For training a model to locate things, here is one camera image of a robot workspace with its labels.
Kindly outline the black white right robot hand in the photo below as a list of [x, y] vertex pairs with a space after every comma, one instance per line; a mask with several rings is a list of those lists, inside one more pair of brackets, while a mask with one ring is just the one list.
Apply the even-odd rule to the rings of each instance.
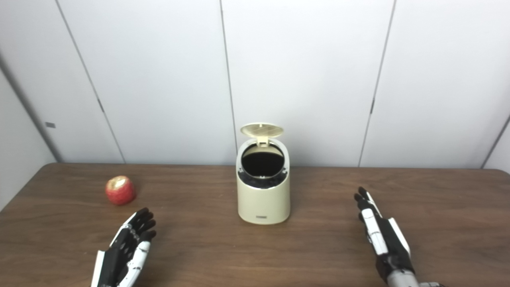
[[381, 279], [388, 287], [418, 287], [409, 245], [394, 218], [382, 217], [371, 194], [363, 187], [358, 188], [355, 201]]

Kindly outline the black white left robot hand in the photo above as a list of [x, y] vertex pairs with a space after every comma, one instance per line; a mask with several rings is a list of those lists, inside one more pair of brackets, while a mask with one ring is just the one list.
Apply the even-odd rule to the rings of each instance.
[[98, 251], [92, 287], [133, 287], [157, 234], [155, 220], [148, 208], [132, 214], [118, 229], [105, 251]]

